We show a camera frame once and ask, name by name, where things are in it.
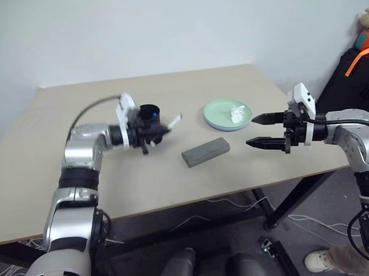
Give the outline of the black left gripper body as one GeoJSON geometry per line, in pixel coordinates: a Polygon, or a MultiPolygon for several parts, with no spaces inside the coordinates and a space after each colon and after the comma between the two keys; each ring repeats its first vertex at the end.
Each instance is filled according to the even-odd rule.
{"type": "Polygon", "coordinates": [[[148,154],[147,145],[153,146],[155,144],[156,136],[151,135],[149,130],[154,124],[152,118],[147,118],[138,115],[136,119],[130,124],[131,129],[131,144],[133,148],[140,148],[143,155],[148,154]]]}

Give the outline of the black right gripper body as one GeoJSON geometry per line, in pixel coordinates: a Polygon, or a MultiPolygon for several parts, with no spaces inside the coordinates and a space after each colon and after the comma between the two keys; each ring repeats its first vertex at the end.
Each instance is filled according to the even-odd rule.
{"type": "Polygon", "coordinates": [[[289,154],[292,146],[298,146],[305,142],[307,123],[297,117],[291,110],[284,111],[283,120],[285,128],[283,151],[289,154]]]}

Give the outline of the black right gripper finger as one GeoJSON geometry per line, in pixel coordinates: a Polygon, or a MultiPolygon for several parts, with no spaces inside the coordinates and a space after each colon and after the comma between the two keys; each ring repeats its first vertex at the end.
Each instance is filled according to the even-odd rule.
{"type": "Polygon", "coordinates": [[[253,123],[260,125],[276,125],[284,122],[284,112],[262,113],[252,119],[253,123]]]}
{"type": "Polygon", "coordinates": [[[272,137],[256,137],[246,141],[247,145],[253,148],[265,149],[265,150],[284,150],[285,149],[285,139],[272,138],[272,137]]]}

